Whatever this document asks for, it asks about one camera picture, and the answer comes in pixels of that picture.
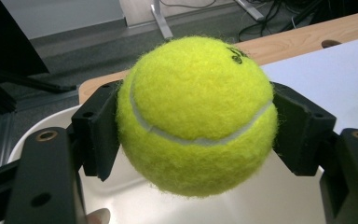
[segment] floor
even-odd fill
[[[122,0],[126,23],[112,22],[94,27],[45,36],[31,40],[34,48],[47,66],[49,74],[32,76],[38,80],[58,85],[77,85],[84,81],[130,69],[136,60],[155,46],[164,43],[153,16],[150,1]],[[163,0],[178,3],[178,0]],[[183,4],[196,4],[181,0]],[[199,6],[209,0],[197,1]],[[263,15],[270,11],[272,2],[255,4]],[[161,7],[166,15],[174,38],[187,35],[206,35],[223,39],[229,43],[239,41],[239,31],[256,24],[233,0],[216,0],[215,5],[203,9]],[[276,17],[268,22],[262,35],[270,35],[291,22],[296,13],[285,4],[279,7]],[[305,20],[297,27],[307,25]],[[241,40],[260,37],[260,26],[241,35]],[[78,105],[77,92],[52,94],[10,83],[2,87],[18,101],[18,110],[0,116],[0,147],[6,152],[5,161],[22,135],[39,120],[56,112]]]
[[[207,7],[208,9],[214,7],[221,7],[223,5],[235,4],[234,0],[161,0],[167,5],[181,5],[188,7],[167,7],[160,3],[161,12],[165,17],[171,17],[188,12],[199,10],[192,7]],[[142,23],[151,22],[154,17],[151,13],[151,5],[155,0],[120,0],[121,7],[126,17],[127,24],[131,26],[140,25]]]

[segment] white surface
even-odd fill
[[[358,128],[358,41],[263,68],[273,81],[292,87],[336,115],[336,132]],[[42,127],[66,127],[76,110],[44,119],[27,134]],[[12,160],[20,156],[24,139],[16,145]],[[321,174],[296,177],[275,153],[248,181],[203,200],[159,192],[133,170],[121,150],[105,182],[80,173],[87,212],[107,207],[110,223],[324,223]]]
[[[358,40],[270,63],[263,70],[272,81],[335,115],[337,133],[358,128]]]
[[[119,0],[3,0],[29,38],[123,19]]]
[[[66,128],[78,108],[37,123],[15,146],[9,160],[20,157],[26,136],[47,127]],[[200,200],[161,193],[132,168],[121,149],[105,182],[84,176],[80,170],[86,212],[108,208],[111,224],[324,223],[320,175],[296,177],[271,153],[253,178],[227,193]]]

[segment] metal stand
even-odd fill
[[[153,16],[156,19],[157,25],[162,35],[164,36],[165,39],[171,39],[173,37],[173,34],[167,22],[165,21],[164,16],[161,14],[159,0],[155,0],[154,4],[152,4],[151,7],[152,7]]]
[[[245,0],[235,0],[238,4],[240,4],[243,9],[245,9],[249,15],[251,15],[256,21],[263,21],[266,18],[261,14],[255,7],[253,7],[250,3]]]

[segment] fuzzy felt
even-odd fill
[[[207,37],[173,40],[144,55],[118,93],[119,139],[159,189],[206,197],[251,176],[277,132],[273,91],[236,47]]]

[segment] tennis ball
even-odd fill
[[[207,37],[144,55],[117,99],[118,137],[160,190],[206,197],[238,186],[263,163],[277,132],[273,90],[236,47]]]

